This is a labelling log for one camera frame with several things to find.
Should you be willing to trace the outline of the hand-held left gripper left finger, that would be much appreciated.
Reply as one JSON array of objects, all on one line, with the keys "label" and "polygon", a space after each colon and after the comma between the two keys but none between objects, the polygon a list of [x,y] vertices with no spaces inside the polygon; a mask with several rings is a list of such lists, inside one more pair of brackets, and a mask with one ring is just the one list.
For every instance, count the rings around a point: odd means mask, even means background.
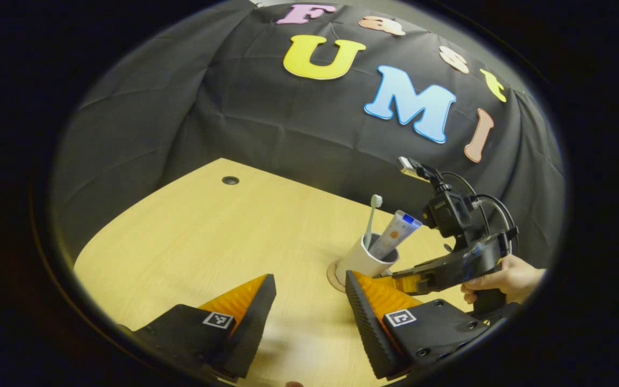
[{"label": "hand-held left gripper left finger", "polygon": [[260,275],[197,306],[177,304],[138,329],[119,329],[169,367],[197,379],[245,379],[277,296]]}]

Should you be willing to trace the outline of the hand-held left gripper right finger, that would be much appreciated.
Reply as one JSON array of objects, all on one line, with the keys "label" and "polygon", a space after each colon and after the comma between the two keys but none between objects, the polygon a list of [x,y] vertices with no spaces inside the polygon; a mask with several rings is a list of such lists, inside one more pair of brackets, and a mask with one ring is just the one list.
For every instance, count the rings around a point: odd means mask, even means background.
[{"label": "hand-held left gripper right finger", "polygon": [[378,379],[423,372],[444,363],[506,319],[506,304],[467,313],[444,299],[421,302],[354,270],[346,295],[364,352]]}]

